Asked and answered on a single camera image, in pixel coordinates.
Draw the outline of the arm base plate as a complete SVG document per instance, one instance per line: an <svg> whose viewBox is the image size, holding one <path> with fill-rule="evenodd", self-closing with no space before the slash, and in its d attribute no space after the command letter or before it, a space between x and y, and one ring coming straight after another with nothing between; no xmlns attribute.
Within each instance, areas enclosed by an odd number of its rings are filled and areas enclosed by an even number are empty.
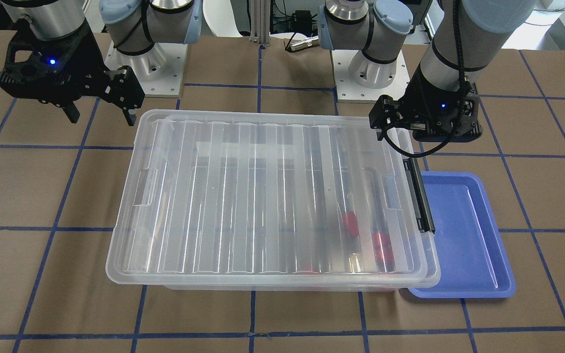
<svg viewBox="0 0 565 353"><path fill-rule="evenodd" d="M108 49L104 63L112 70L132 67L147 98L179 98L187 44L156 43L150 51L130 56Z"/></svg>
<svg viewBox="0 0 565 353"><path fill-rule="evenodd" d="M398 54L390 63L373 62L363 54L362 48L331 51L337 101L373 103L381 95L401 98L410 81L402 45L397 47Z"/></svg>

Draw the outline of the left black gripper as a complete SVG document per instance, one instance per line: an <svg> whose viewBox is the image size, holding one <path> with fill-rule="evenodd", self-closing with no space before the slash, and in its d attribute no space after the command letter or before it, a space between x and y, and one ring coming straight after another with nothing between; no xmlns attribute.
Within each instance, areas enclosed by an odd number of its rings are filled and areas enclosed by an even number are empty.
<svg viewBox="0 0 565 353"><path fill-rule="evenodd" d="M410 81L404 95L393 99L379 96L368 114L370 128L377 138L389 129L412 130L419 142L443 142L451 136L451 143L468 143L483 134L478 120L480 97L477 90L467 83L468 94L458 114L459 92L443 90L426 81Z"/></svg>

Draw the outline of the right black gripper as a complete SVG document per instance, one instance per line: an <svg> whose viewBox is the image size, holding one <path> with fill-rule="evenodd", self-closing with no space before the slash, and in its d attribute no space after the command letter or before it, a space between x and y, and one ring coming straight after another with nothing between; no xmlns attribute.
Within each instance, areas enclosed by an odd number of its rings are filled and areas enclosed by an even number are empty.
<svg viewBox="0 0 565 353"><path fill-rule="evenodd" d="M130 66L110 70L90 25L82 23L67 35L40 40L29 22L17 22L0 74L0 87L20 99L60 105L72 124L80 111L74 101L82 96L101 98L118 107L128 126L145 98L143 87Z"/></svg>

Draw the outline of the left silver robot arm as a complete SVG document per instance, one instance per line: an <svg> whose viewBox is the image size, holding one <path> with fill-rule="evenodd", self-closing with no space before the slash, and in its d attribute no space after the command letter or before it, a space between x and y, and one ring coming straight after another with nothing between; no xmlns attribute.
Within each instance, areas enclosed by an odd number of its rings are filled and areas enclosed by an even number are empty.
<svg viewBox="0 0 565 353"><path fill-rule="evenodd" d="M473 84L511 34L529 18L533 0L441 0L444 13L401 98L381 95L368 116L379 140L412 130L420 142L468 143L482 136ZM348 69L359 85L392 82L414 14L399 0L327 0L317 12L320 46L354 50Z"/></svg>

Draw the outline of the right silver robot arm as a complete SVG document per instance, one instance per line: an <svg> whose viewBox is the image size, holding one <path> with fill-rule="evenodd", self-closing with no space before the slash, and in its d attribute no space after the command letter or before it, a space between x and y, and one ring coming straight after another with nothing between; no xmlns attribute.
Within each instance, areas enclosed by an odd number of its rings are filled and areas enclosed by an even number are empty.
<svg viewBox="0 0 565 353"><path fill-rule="evenodd" d="M75 102L99 98L118 107L129 126L143 105L142 70L123 62L110 69L76 0L3 0L16 33L7 46L0 88L19 99L51 103L77 123ZM101 18L113 48L144 57L161 43L196 43L200 0L102 0Z"/></svg>

